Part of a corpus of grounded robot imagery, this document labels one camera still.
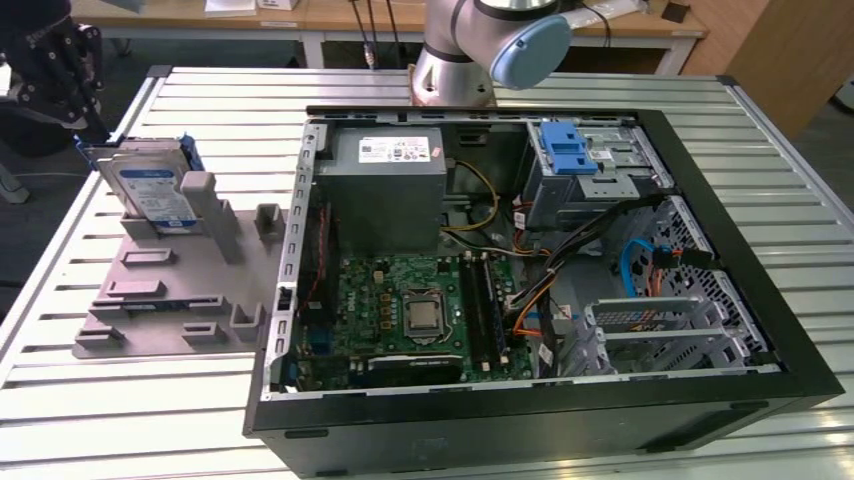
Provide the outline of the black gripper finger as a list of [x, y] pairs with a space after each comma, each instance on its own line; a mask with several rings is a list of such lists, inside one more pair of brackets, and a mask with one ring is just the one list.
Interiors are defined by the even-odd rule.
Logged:
[[102, 37], [100, 29], [86, 24], [73, 24], [66, 45], [73, 49], [70, 65], [77, 93], [82, 102], [82, 118], [86, 127], [82, 138], [88, 143], [102, 144], [110, 133], [100, 114], [98, 93], [104, 89]]

